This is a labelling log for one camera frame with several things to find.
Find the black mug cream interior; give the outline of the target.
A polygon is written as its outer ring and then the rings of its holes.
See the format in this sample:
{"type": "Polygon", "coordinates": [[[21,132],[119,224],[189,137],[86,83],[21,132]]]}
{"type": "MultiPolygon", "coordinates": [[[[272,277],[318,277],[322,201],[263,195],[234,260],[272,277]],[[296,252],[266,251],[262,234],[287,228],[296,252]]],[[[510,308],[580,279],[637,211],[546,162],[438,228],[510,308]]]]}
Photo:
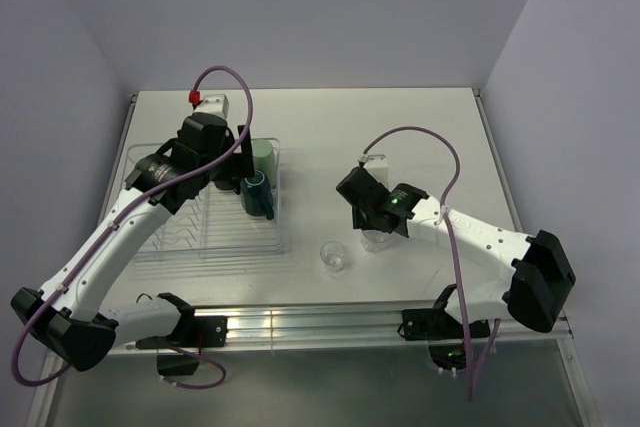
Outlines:
{"type": "Polygon", "coordinates": [[[241,181],[239,179],[215,180],[214,186],[221,192],[232,192],[239,195],[241,192],[241,181]]]}

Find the dark green mug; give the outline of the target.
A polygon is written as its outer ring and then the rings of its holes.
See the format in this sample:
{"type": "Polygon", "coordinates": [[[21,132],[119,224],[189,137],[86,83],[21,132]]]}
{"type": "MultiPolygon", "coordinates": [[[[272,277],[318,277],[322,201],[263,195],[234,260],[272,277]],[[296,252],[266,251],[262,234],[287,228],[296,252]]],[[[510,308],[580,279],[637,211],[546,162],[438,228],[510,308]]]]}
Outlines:
{"type": "Polygon", "coordinates": [[[241,203],[244,211],[252,217],[275,219],[274,201],[269,179],[261,170],[244,178],[240,183],[241,203]]]}

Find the light green plastic cup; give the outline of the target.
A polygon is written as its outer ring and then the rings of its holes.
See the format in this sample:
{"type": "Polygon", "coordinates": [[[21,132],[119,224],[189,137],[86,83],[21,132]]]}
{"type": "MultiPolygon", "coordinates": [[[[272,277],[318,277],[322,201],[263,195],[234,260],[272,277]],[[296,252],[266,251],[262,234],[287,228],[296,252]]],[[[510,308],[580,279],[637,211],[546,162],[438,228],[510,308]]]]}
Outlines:
{"type": "Polygon", "coordinates": [[[268,179],[271,188],[277,187],[277,162],[273,144],[267,139],[252,141],[253,163],[268,179]]]}

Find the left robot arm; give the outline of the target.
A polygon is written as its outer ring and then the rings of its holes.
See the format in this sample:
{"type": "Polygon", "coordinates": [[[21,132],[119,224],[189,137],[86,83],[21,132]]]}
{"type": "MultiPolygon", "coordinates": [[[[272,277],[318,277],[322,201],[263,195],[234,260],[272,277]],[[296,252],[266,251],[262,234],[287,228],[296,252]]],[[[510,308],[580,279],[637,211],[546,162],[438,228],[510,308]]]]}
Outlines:
{"type": "Polygon", "coordinates": [[[143,244],[208,185],[248,176],[250,126],[231,132],[218,115],[186,117],[176,137],[141,158],[111,211],[81,249],[38,289],[21,288],[11,306],[32,336],[79,372],[118,345],[158,337],[183,346],[195,310],[171,293],[105,312],[106,294],[143,244]]]}

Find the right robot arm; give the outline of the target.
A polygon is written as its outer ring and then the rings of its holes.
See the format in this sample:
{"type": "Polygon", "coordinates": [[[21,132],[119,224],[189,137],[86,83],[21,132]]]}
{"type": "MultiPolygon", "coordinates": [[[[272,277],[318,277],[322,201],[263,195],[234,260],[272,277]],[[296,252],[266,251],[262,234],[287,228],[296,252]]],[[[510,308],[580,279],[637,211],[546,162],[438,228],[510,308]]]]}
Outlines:
{"type": "Polygon", "coordinates": [[[352,208],[353,226],[427,241],[457,252],[490,273],[464,289],[465,307],[449,300],[433,312],[435,330],[452,337],[467,321],[512,318],[539,333],[556,324],[576,276],[554,234],[509,231],[455,209],[406,183],[389,190],[364,167],[355,167],[337,192],[352,208]]]}

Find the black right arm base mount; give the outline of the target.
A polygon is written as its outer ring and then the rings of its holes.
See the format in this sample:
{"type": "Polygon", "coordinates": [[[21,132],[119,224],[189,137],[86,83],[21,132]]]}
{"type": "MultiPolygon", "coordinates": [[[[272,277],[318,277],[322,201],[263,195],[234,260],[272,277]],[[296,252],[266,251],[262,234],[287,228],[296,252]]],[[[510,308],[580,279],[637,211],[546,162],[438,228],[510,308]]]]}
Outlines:
{"type": "Polygon", "coordinates": [[[463,340],[463,325],[441,308],[405,309],[397,333],[406,341],[463,340]]]}

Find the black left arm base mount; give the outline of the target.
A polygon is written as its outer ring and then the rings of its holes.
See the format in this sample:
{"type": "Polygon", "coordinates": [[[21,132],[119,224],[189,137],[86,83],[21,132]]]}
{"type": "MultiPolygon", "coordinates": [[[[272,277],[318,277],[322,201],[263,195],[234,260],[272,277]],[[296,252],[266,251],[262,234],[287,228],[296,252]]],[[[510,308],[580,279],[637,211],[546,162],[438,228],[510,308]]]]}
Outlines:
{"type": "Polygon", "coordinates": [[[135,342],[139,350],[168,350],[169,354],[156,356],[156,370],[165,382],[177,387],[204,390],[221,385],[227,377],[226,369],[212,359],[205,351],[209,348],[225,346],[228,332],[228,318],[223,315],[196,315],[186,330],[178,337],[148,337],[135,342]],[[182,377],[193,376],[199,367],[215,367],[220,377],[211,385],[191,385],[181,381],[182,377]]]}

